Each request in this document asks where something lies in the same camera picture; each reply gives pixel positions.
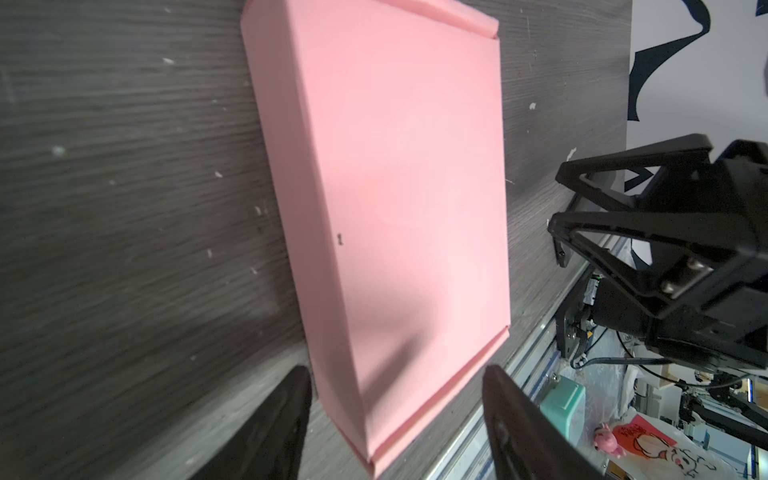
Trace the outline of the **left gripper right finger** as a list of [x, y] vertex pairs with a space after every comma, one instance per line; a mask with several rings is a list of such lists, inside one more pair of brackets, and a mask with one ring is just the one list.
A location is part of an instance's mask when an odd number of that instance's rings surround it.
[[498, 365], [484, 370], [482, 403], [498, 479], [602, 478]]

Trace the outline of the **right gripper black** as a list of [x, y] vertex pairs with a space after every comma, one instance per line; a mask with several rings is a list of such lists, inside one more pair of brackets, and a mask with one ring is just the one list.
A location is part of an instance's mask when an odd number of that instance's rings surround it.
[[684, 365], [762, 369], [767, 146], [736, 140], [709, 164], [712, 149], [707, 136], [689, 134], [566, 161], [556, 181], [604, 210], [650, 207], [674, 191], [687, 204], [675, 213], [556, 213], [548, 230], [607, 279], [600, 324]]

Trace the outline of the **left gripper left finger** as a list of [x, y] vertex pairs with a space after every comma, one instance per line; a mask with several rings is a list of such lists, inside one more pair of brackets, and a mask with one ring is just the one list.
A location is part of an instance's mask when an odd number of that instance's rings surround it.
[[311, 405], [309, 369], [296, 366], [193, 477], [296, 480]]

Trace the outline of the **pink paper box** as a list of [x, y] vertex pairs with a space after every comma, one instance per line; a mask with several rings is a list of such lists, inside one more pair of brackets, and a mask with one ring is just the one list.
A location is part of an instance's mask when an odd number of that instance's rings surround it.
[[459, 1], [243, 9], [319, 399], [372, 477], [509, 335], [498, 30]]

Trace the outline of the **teal square clock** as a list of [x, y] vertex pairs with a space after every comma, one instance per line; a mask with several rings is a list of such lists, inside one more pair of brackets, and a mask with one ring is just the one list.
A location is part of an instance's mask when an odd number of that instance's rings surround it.
[[540, 395], [539, 408], [555, 429], [573, 446], [583, 433], [587, 392], [584, 385], [554, 375]]

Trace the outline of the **pink small toy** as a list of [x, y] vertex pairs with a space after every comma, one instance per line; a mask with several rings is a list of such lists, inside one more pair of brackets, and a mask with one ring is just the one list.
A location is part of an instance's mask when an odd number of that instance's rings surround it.
[[606, 423], [600, 424], [593, 431], [593, 446], [596, 450], [614, 458], [621, 458], [626, 454], [610, 426]]

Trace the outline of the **red printed card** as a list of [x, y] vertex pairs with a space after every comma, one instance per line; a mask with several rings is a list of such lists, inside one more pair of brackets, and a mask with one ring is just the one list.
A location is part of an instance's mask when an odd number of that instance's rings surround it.
[[623, 450], [646, 459], [671, 460], [675, 452], [676, 441], [640, 414], [636, 414], [628, 423], [616, 424], [612, 433]]

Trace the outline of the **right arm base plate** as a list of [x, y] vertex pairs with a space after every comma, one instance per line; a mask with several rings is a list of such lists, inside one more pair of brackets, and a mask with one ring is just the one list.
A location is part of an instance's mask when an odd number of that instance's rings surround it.
[[578, 360], [591, 345], [595, 329], [592, 308], [600, 280], [593, 268], [586, 269], [554, 314], [556, 345], [565, 361]]

